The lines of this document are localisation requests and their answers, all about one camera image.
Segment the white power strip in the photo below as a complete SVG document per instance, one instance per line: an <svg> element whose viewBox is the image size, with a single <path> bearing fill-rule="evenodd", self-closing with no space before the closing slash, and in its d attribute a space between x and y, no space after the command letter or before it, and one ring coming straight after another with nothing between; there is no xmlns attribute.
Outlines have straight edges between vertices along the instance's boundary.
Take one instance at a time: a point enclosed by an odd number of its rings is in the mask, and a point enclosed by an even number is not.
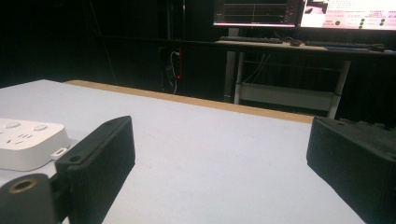
<svg viewBox="0 0 396 224"><path fill-rule="evenodd" d="M0 169L37 169L61 157L69 146L62 124L0 119Z"/></svg>

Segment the keyboard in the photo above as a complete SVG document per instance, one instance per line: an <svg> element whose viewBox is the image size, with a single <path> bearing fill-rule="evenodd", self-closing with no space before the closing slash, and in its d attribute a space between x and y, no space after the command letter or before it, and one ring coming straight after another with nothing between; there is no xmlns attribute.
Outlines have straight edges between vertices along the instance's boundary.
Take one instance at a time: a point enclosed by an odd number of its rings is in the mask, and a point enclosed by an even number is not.
<svg viewBox="0 0 396 224"><path fill-rule="evenodd" d="M370 45L367 44L339 43L339 42L312 41L312 40L305 41L304 43L306 46L333 47L333 48L345 48L345 49L368 49L370 47Z"/></svg>
<svg viewBox="0 0 396 224"><path fill-rule="evenodd" d="M253 43L268 43L268 44L282 44L283 43L283 41L278 38L258 38L258 37L244 37L244 36L222 36L219 40L253 42Z"/></svg>

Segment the computer mouse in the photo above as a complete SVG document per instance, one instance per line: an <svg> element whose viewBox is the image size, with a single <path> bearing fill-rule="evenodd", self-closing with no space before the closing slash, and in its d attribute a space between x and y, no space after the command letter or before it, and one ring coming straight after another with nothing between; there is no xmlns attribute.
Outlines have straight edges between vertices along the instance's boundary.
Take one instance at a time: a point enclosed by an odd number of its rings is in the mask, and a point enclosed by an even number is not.
<svg viewBox="0 0 396 224"><path fill-rule="evenodd" d="M290 45L293 47L300 47L301 43L302 42L300 40L291 40L290 41Z"/></svg>
<svg viewBox="0 0 396 224"><path fill-rule="evenodd" d="M369 50L384 52L385 51L385 45L383 45L383 44L373 44L373 45L369 46Z"/></svg>

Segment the screw hole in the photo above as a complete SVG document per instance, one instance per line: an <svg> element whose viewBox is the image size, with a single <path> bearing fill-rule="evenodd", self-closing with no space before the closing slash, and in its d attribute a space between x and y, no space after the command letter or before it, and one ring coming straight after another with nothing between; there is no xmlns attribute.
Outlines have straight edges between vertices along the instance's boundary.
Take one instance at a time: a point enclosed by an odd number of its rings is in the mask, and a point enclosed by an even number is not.
<svg viewBox="0 0 396 224"><path fill-rule="evenodd" d="M80 159L81 159L80 156L75 156L75 157L70 158L69 161L74 162L74 161L79 161Z"/></svg>
<svg viewBox="0 0 396 224"><path fill-rule="evenodd" d="M31 189L37 183L36 179L23 179L13 184L11 188L9 188L10 193L21 193L28 189Z"/></svg>

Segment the power socket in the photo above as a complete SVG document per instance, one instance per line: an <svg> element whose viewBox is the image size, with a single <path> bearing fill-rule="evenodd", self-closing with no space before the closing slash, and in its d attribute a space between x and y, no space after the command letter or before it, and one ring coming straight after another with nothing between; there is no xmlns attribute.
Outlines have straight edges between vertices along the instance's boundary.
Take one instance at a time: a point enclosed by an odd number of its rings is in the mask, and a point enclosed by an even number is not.
<svg viewBox="0 0 396 224"><path fill-rule="evenodd" d="M0 119L0 169L37 169L59 158L69 146L62 124Z"/></svg>

